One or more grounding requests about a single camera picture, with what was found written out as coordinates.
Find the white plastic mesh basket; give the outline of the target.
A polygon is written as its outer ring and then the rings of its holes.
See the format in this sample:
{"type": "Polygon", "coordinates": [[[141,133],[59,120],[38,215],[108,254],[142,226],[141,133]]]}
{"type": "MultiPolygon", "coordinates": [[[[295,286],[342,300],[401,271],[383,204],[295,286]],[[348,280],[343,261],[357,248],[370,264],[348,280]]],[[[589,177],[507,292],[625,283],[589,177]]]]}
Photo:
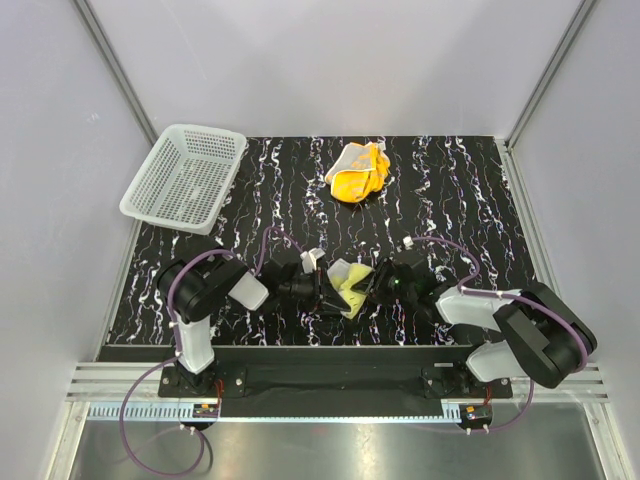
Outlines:
{"type": "Polygon", "coordinates": [[[158,227],[210,234],[246,146],[244,135],[226,129],[167,127],[122,197],[120,212],[158,227]]]}

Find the orange and grey towel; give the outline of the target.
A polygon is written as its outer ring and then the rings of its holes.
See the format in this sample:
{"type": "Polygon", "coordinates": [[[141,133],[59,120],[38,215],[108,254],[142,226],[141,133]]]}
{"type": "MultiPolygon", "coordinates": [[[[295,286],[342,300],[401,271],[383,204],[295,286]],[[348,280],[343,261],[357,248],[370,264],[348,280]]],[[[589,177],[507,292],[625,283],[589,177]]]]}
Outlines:
{"type": "Polygon", "coordinates": [[[334,199],[355,204],[382,190],[390,167],[384,142],[351,142],[325,174],[324,181],[334,199]]]}

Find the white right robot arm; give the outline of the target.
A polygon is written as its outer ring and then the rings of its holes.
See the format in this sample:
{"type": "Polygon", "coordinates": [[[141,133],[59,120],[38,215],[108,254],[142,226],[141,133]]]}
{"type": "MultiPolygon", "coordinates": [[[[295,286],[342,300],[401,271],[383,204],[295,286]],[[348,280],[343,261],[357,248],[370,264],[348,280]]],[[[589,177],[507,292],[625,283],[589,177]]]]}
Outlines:
{"type": "Polygon", "coordinates": [[[526,376],[548,388],[584,368],[597,339],[546,284],[489,291],[440,282],[423,261],[383,259],[352,286],[377,304],[410,303],[447,325],[498,332],[503,339],[476,347],[454,371],[454,384],[476,396],[491,381],[526,376]]]}

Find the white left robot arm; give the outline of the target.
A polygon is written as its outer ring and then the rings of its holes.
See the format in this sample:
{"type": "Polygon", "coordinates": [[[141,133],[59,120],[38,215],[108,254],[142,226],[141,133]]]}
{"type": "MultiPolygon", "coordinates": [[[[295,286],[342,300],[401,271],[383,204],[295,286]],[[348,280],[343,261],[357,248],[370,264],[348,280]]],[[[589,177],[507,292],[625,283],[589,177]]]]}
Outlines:
{"type": "Polygon", "coordinates": [[[243,260],[220,248],[192,260],[175,260],[157,278],[174,330],[181,384],[196,396],[215,386],[215,360],[209,339],[211,316],[231,299],[249,312],[291,304],[319,316],[351,310],[331,284],[324,251],[305,251],[297,262],[272,260],[253,273],[243,260]]]}

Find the yellow-green and grey towel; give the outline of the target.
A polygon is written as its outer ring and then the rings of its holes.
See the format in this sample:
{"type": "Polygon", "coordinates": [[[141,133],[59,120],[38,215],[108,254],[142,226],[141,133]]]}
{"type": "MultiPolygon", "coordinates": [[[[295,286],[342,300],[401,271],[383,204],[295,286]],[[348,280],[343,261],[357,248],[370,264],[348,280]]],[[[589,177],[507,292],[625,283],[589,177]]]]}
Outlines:
{"type": "Polygon", "coordinates": [[[366,295],[355,290],[355,285],[364,280],[373,268],[361,263],[349,263],[344,259],[336,260],[328,269],[328,276],[333,288],[347,303],[349,310],[342,315],[349,320],[354,319],[365,303],[366,295]]]}

